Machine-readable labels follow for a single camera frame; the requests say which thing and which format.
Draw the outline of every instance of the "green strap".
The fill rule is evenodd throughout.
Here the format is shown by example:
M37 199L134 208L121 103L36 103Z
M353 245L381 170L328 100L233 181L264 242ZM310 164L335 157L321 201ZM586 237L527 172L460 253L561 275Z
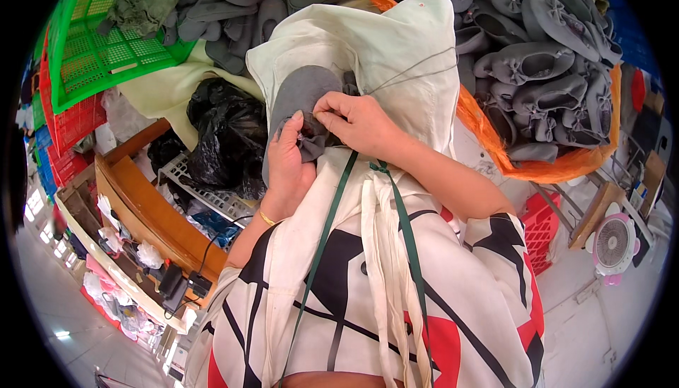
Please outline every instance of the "green strap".
M401 231L403 232L403 240L405 242L405 250L408 253L408 260L410 261L410 274L415 282L415 287L418 291L418 298L420 300L420 308L422 309L422 320L424 320L424 329L426 330L427 343L426 353L429 357L429 366L432 368L431 372L431 386L434 386L434 366L431 361L431 337L429 337L429 323L426 314L426 300L424 299L424 279L422 278L422 269L420 268L420 257L415 245L415 237L413 235L413 228L410 226L410 219L408 212L403 204L403 198L399 189L396 188L396 182L391 177L391 173L386 168L384 161L378 160L380 167L374 163L370 163L370 168L376 172L381 172L389 176L391 180L391 187L394 189L394 200L396 202L396 211L399 213L399 222L401 223Z
M302 313L304 313L304 307L306 306L306 300L309 297L309 291L311 290L311 285L314 281L314 278L316 276L316 271L318 270L318 264L320 263L320 257L323 255L323 250L325 249L325 244L327 243L328 236L330 235L330 229L332 227L333 221L335 220L335 214L337 214L337 208L340 205L340 199L342 198L342 194L344 193L344 188L346 186L346 182L349 179L349 175L351 174L351 170L354 167L354 163L356 163L356 157L359 155L356 151L352 151L351 156L349 157L349 161L347 161L346 166L344 167L344 172L342 173L342 177L339 179L339 185L337 185L337 191L335 192L335 197L333 197L333 202L330 205L330 211L328 212L328 217L325 220L325 225L323 226L323 231L320 234L320 241L318 242L318 249L316 250L316 254L314 255L314 260L311 263L311 268L309 270L309 278L307 279L306 282L306 288L304 289L304 296L302 297L301 300L301 305L300 305L300 313L297 315L297 321L295 322L295 329L293 330L293 338L292 341L290 341L290 350L288 350L288 357L285 360L285 367L283 368L283 374L280 376L280 379L278 380L278 388L283 387L283 378L285 377L285 370L288 368L288 361L290 360L290 354L292 353L293 350L293 344L295 342L295 335L297 335L297 329L300 326L300 320ZM374 163L370 163L370 168L372 170L375 170L377 172L385 173L386 175L389 176L389 180L391 180L391 186L392 189L394 189L394 198L396 201L396 210L399 213L399 221L401 222L401 227L403 231L403 239L405 241L405 248L408 254L408 260L410 261L410 272L412 274L413 281L415 282L415 287L417 288L418 291L418 298L420 300L420 308L422 309L422 319L424 320L424 327L427 332L427 338L431 339L429 337L429 323L427 322L427 314L426 314L426 303L424 301L424 280L422 279L422 270L420 269L420 258L418 256L418 251L415 246L415 237L413 236L413 229L410 226L410 219L408 218L408 213L405 210L405 206L403 205L403 198L401 197L401 193L399 192L399 189L396 188L396 183L394 182L394 179L391 177L391 173L386 169L386 163L384 161L378 160L379 164L381 167L378 167ZM429 365L432 368L431 372L431 386L434 386L434 372L433 372L433 366L431 366L431 348L429 345L427 345L427 355L429 356Z
M351 174L351 169L356 163L356 157L359 153L353 151L344 167L344 172L342 177L339 179L339 185L337 185L337 191L335 192L335 197L330 205L330 211L328 212L328 217L325 219L325 226L323 226L323 231L320 234L320 241L318 242L318 249L316 250L316 255L314 256L314 261L311 263L311 268L309 270L309 278L306 282L306 288L304 289L304 297L301 299L300 314L297 315L297 322L295 322L295 330L293 331L293 339L290 341L290 350L288 350L288 358L285 360L285 367L283 368L283 374L280 376L278 381L278 388L283 387L283 378L285 377L285 370L288 368L288 361L290 360L290 353L293 350L293 343L295 342L295 335L297 334L297 328L300 326L301 315L304 313L304 307L306 306L306 300L309 297L309 291L311 290L311 284L314 282L314 277L316 276L316 270L318 270L318 264L320 263L320 257L323 255L323 250L325 249L325 244L330 235L330 228L335 220L335 214L337 214L337 208L340 205L340 199L344 193L344 187L346 186L346 181L349 179L349 174Z

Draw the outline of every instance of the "person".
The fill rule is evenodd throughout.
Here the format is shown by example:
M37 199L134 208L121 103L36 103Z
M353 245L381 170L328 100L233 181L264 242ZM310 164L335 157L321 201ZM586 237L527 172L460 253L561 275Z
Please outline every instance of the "person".
M318 166L302 163L301 112L274 137L261 213L230 250L184 386L277 387L283 377L283 387L423 387L431 380L437 388L534 387L542 305L510 201L480 173L397 127L373 97L330 92L314 116L347 147L326 148ZM318 228L349 148L359 157L293 340ZM412 226L425 327L420 303L409 300L417 294L403 258L403 222L400 242L384 241L396 211L388 178L368 167L377 158L388 163Z

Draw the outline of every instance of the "black plastic bag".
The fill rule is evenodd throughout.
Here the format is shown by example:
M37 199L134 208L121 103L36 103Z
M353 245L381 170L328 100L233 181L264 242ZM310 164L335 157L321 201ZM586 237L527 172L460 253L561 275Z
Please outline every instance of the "black plastic bag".
M158 174L158 170L184 151L186 151L186 146L184 146L174 130L169 129L149 144L146 155L151 160L153 172Z
M263 104L221 78L204 80L187 108L198 129L198 145L189 155L182 183L225 191L243 199L261 199L266 186L261 165L267 142Z

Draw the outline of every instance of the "red plastic crate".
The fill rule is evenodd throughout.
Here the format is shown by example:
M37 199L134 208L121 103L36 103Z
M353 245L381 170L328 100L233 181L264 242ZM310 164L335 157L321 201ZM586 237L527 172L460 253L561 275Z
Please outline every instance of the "red plastic crate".
M73 150L67 149L62 156L58 156L54 145L47 147L47 156L56 186L62 188L88 166L85 158Z
M549 197L557 207L561 205L559 194L552 193ZM528 213L521 217L521 221L526 226L526 248L533 273L537 276L551 266L551 261L547 260L547 253L549 243L559 228L559 218L540 194L530 197L526 201L526 206Z
M52 111L52 84L50 67L47 62L47 33L40 58L40 100L47 128L52 136L57 156L62 156L69 148L90 132L106 122L106 111L101 106L103 93L90 96L60 114Z

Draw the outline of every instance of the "white cloth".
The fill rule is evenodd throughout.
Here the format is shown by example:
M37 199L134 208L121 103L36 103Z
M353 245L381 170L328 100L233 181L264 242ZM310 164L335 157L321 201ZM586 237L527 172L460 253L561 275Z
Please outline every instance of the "white cloth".
M452 156L460 93L453 20L450 0L404 0L381 15L315 4L284 19L245 60L267 118L292 71L319 65L342 79L353 70L361 93L377 99L400 128Z

